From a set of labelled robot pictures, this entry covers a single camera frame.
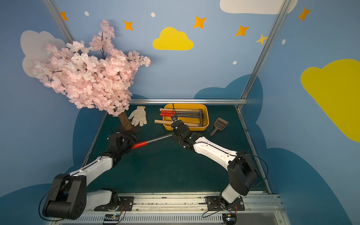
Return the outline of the wooden handle hoe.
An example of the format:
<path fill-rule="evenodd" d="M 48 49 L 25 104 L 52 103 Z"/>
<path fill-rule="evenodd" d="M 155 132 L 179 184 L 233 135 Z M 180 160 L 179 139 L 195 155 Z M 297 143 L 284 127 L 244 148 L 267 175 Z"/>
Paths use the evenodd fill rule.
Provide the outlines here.
<path fill-rule="evenodd" d="M 166 109 L 166 108 L 160 108 L 160 112 L 161 111 L 178 111 L 178 112 L 179 111 L 201 111 L 201 112 L 203 112 L 202 109 Z"/>
<path fill-rule="evenodd" d="M 164 125 L 167 125 L 167 126 L 170 126 L 171 124 L 173 124 L 172 121 L 163 121 L 163 120 L 154 120 L 154 122 L 156 124 L 164 124 Z M 187 122 L 184 122 L 184 124 L 189 126 L 189 127 L 202 127 L 202 124 L 187 123 Z"/>

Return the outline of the red grip rake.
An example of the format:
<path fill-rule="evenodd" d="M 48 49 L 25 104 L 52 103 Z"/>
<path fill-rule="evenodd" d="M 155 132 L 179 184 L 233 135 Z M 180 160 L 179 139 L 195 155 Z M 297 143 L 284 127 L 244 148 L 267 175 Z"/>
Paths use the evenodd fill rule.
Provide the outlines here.
<path fill-rule="evenodd" d="M 177 113 L 177 114 L 201 114 L 202 116 L 204 116 L 203 112 L 201 111 L 161 111 L 161 112 L 167 112 L 167 113 Z"/>
<path fill-rule="evenodd" d="M 143 141 L 143 142 L 139 142 L 139 143 L 136 143 L 132 150 L 133 149 L 136 149 L 136 148 L 140 148 L 140 147 L 143 147 L 143 146 L 146 146 L 148 145 L 149 143 L 153 143 L 153 142 L 156 142 L 156 141 L 159 141 L 159 140 L 162 140 L 162 139 L 166 139 L 166 138 L 169 138 L 169 137 L 172 137 L 173 135 L 172 134 L 168 134 L 168 135 L 164 135 L 164 136 L 161 136 L 161 137 L 157 137 L 157 138 L 154 138 L 154 139 L 151 139 L 151 140 L 147 140 L 147 141 Z"/>
<path fill-rule="evenodd" d="M 167 112 L 161 112 L 160 116 L 163 117 L 171 117 L 173 113 L 167 113 Z M 202 116 L 201 114 L 177 114 L 178 118 L 197 118 L 199 120 L 199 124 L 204 123 L 204 116 Z"/>

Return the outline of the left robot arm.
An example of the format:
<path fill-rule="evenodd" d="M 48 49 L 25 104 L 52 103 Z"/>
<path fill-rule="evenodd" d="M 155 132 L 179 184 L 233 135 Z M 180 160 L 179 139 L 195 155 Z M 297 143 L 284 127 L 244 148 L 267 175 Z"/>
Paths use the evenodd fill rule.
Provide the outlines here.
<path fill-rule="evenodd" d="M 78 219 L 84 211 L 122 210 L 123 206 L 115 189 L 88 192 L 87 187 L 100 175 L 115 167 L 124 154 L 131 152 L 137 135 L 114 133 L 108 138 L 106 151 L 91 163 L 69 174 L 58 174 L 51 188 L 38 205 L 38 214 L 43 220 L 59 221 Z"/>

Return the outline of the red grip rake back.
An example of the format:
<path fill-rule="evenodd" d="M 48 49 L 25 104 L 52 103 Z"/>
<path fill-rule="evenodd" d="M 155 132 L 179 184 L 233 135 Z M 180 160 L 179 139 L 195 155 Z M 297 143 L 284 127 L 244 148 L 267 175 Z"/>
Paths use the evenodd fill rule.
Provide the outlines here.
<path fill-rule="evenodd" d="M 203 112 L 201 111 L 161 111 L 161 112 L 167 112 L 167 113 L 177 113 L 177 114 L 201 114 L 202 116 L 204 116 Z"/>

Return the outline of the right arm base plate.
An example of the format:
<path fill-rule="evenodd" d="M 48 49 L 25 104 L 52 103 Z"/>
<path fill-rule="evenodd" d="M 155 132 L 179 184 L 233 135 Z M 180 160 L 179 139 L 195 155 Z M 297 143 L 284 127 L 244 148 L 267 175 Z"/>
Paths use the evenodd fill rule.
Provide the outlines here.
<path fill-rule="evenodd" d="M 241 196 L 237 197 L 233 203 L 228 203 L 221 196 L 206 196 L 205 203 L 208 211 L 245 211 L 245 203 Z"/>

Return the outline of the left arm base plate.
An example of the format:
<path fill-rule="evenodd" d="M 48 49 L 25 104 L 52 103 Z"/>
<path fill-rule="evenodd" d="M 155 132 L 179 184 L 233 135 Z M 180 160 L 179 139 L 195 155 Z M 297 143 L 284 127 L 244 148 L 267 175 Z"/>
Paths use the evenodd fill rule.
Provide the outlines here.
<path fill-rule="evenodd" d="M 118 196 L 106 205 L 100 205 L 94 209 L 95 212 L 130 212 L 134 203 L 133 196 Z"/>

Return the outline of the red grip rake front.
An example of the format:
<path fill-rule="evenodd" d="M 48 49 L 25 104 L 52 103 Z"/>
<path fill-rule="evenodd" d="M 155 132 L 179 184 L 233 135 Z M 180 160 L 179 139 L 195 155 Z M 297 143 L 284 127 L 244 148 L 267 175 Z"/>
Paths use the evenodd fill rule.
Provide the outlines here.
<path fill-rule="evenodd" d="M 168 135 L 164 135 L 164 136 L 161 136 L 161 137 L 157 137 L 157 138 L 154 138 L 154 139 L 151 139 L 151 140 L 147 140 L 147 141 L 143 141 L 143 142 L 139 142 L 139 143 L 136 143 L 132 150 L 133 149 L 136 149 L 136 148 L 140 148 L 140 147 L 143 147 L 143 146 L 146 146 L 148 145 L 149 143 L 153 143 L 153 142 L 156 142 L 156 141 L 159 141 L 159 140 L 162 140 L 162 139 L 166 139 L 166 138 L 169 138 L 169 137 L 172 137 L 173 135 L 172 134 L 168 134 Z"/>

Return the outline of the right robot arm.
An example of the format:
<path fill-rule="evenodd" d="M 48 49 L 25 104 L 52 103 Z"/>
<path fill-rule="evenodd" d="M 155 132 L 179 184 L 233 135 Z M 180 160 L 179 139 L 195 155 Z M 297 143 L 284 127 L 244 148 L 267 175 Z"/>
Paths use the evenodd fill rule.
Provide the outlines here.
<path fill-rule="evenodd" d="M 197 132 L 190 131 L 181 120 L 171 124 L 174 138 L 187 150 L 206 156 L 221 165 L 228 173 L 229 184 L 218 197 L 218 204 L 225 208 L 240 196 L 246 196 L 261 176 L 254 155 L 221 147 Z"/>

